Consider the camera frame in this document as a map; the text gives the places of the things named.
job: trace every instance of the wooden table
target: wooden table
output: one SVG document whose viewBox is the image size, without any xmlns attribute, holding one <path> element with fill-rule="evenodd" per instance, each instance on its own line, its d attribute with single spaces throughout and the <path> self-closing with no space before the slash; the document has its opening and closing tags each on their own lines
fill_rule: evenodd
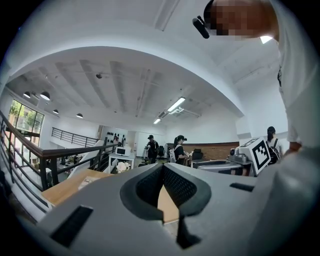
<svg viewBox="0 0 320 256">
<path fill-rule="evenodd" d="M 113 174 L 86 169 L 73 175 L 71 178 L 64 180 L 58 185 L 43 191 L 41 194 L 52 205 L 57 206 L 73 194 L 77 193 L 79 191 L 79 185 L 87 176 L 104 178 L 112 175 Z M 165 223 L 173 222 L 179 219 L 179 210 L 164 186 L 162 186 L 159 194 L 158 209 L 163 211 L 163 220 Z"/>
</svg>

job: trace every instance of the backpack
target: backpack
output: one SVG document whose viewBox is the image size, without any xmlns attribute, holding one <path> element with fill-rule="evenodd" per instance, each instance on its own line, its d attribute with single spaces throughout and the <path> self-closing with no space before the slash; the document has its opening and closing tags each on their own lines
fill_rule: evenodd
<svg viewBox="0 0 320 256">
<path fill-rule="evenodd" d="M 180 144 L 176 145 L 174 149 L 171 149 L 171 150 L 170 150 L 170 154 L 169 154 L 169 156 L 170 156 L 170 163 L 176 163 L 176 162 L 177 162 L 177 160 L 176 160 L 176 155 L 175 155 L 175 150 L 176 150 L 177 148 L 179 148 L 179 147 L 181 147 Z"/>
<path fill-rule="evenodd" d="M 266 145 L 268 147 L 270 158 L 271 158 L 271 161 L 269 162 L 269 165 L 275 164 L 280 159 L 280 153 L 276 149 L 277 142 L 278 142 L 278 139 L 276 138 L 275 142 L 274 142 L 274 145 L 273 146 L 269 146 L 268 141 L 266 141 Z"/>
</svg>

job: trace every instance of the person in black clothing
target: person in black clothing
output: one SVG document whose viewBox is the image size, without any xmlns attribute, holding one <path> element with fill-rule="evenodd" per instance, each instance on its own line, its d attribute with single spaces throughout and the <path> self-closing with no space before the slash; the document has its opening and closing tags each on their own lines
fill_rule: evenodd
<svg viewBox="0 0 320 256">
<path fill-rule="evenodd" d="M 182 146 L 182 143 L 184 143 L 186 140 L 187 138 L 185 138 L 183 135 L 179 135 L 174 138 L 173 150 L 176 164 L 183 165 L 185 159 L 188 158 L 188 156 L 185 155 L 184 147 Z"/>
<path fill-rule="evenodd" d="M 150 135 L 148 137 L 148 140 L 149 142 L 146 146 L 149 148 L 148 150 L 149 163 L 154 164 L 157 159 L 159 144 L 154 140 L 153 135 Z"/>
</svg>

